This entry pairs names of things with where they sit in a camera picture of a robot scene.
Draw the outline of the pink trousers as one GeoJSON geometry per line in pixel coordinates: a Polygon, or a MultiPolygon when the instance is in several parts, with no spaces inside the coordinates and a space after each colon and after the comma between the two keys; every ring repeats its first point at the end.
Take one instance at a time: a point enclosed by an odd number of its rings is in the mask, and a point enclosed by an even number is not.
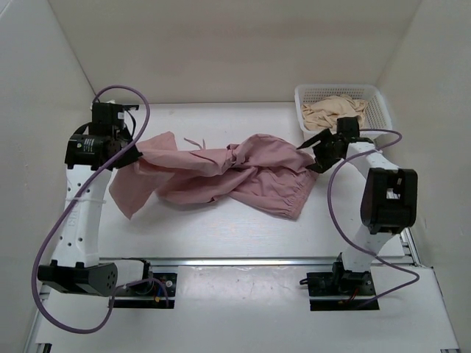
{"type": "Polygon", "coordinates": [[[177,205],[210,204],[230,197],[277,217],[296,220],[316,183],[311,155],[273,135],[252,135],[240,144],[209,149],[177,148],[172,132],[137,145],[141,156],[120,168],[110,196],[132,218],[151,195],[177,205]]]}

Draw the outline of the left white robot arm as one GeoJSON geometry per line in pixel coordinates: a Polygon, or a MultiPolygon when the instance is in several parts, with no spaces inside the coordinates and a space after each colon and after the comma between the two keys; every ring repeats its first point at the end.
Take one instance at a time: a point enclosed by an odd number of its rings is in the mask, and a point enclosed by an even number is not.
{"type": "Polygon", "coordinates": [[[124,116],[137,106],[95,102],[91,122],[69,138],[65,153],[70,212],[59,226],[56,249],[48,265],[39,265],[36,277],[60,293],[109,296],[118,284],[118,267],[99,259],[99,223],[105,191],[112,172],[137,161],[132,146],[135,127],[124,116]]]}

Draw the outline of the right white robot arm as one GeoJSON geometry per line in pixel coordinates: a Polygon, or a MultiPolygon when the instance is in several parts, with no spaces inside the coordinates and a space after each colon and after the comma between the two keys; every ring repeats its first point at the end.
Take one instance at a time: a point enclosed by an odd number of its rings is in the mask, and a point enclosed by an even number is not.
{"type": "Polygon", "coordinates": [[[348,247],[329,272],[309,273],[301,280],[313,297],[371,296],[371,264],[381,249],[417,218],[418,175],[389,162],[375,142],[360,129],[357,118],[340,118],[336,132],[323,129],[306,140],[302,149],[311,148],[314,163],[309,169],[322,174],[331,171],[327,185],[327,208],[333,213],[333,182],[341,167],[353,165],[366,183],[360,204],[361,226],[354,238],[342,232],[348,247]]]}

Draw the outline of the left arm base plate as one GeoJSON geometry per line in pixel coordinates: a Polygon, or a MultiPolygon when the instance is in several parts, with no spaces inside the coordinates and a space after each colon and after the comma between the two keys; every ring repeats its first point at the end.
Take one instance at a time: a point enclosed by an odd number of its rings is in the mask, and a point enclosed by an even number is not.
{"type": "Polygon", "coordinates": [[[166,292],[156,282],[146,281],[143,284],[117,290],[113,303],[114,309],[174,309],[177,293],[177,272],[170,270],[157,271],[149,269],[153,277],[161,282],[166,292]]]}

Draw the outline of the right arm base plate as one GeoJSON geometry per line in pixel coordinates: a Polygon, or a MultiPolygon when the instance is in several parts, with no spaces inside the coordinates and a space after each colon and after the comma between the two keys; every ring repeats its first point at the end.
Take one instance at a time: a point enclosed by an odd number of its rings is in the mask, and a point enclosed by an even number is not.
{"type": "Polygon", "coordinates": [[[299,281],[308,289],[310,311],[376,311],[380,309],[372,275],[361,273],[353,279],[333,272],[310,272],[299,281]]]}

